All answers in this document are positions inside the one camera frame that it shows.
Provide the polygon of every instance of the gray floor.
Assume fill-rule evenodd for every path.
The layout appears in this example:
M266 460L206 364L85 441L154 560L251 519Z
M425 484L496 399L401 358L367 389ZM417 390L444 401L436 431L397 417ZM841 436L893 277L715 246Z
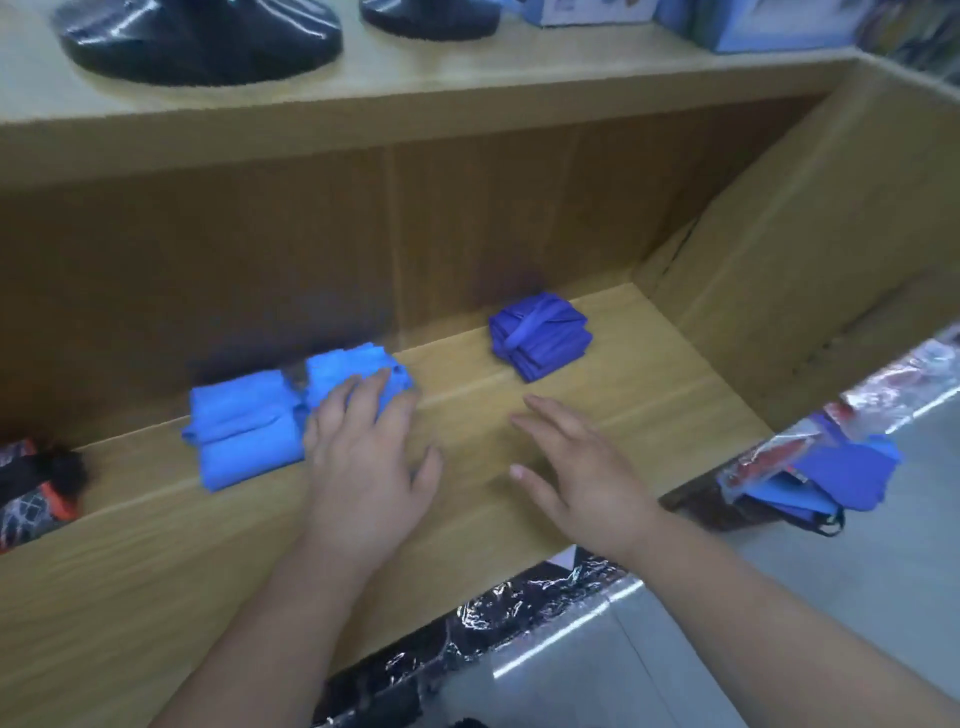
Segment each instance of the gray floor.
M760 569L960 697L960 401L895 435L886 502L824 539L785 524L731 534ZM492 728L742 726L677 624L636 581L578 605L444 683L422 723Z

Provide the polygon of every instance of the product box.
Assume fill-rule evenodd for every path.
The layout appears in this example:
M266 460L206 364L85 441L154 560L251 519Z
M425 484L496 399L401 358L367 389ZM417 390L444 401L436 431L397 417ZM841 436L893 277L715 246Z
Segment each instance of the product box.
M500 0L507 10L543 28L648 23L659 0Z
M875 0L661 0L658 22L717 53L853 45Z

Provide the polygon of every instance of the folded blue cloth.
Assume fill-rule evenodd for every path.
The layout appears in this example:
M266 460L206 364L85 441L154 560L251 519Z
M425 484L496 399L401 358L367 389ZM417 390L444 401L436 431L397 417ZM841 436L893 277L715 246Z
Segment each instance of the folded blue cloth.
M219 491L302 460L303 409L277 370L191 390L192 421L183 439L200 449L205 488Z
M350 375L366 378L385 367L389 367L392 371L380 396L380 412L383 412L396 395L414 386L414 380L407 374L407 370L386 353L383 347L364 344L356 349L346 351L338 349L334 352L311 356L306 360L306 374L309 379L306 393L307 405L310 409L317 407L326 399L331 389Z
M587 317L560 296L540 293L490 317L493 353L536 381L584 355L593 335Z

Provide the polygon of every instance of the black round base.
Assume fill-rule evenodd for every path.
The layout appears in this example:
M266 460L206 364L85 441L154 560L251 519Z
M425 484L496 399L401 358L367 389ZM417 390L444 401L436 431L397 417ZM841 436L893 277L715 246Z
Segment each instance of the black round base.
M277 81L344 48L340 19L314 0L72 0L52 22L77 65L142 84Z
M490 0L360 0L360 14L394 36L423 40L476 40L500 24Z

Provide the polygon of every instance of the right hand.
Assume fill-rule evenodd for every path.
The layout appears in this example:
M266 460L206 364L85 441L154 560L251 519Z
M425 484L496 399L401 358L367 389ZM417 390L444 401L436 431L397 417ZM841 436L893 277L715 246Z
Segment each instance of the right hand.
M556 400L523 398L535 414L510 420L529 434L557 472L554 488L522 465L510 476L570 540L623 562L638 548L660 505L627 458L580 415Z

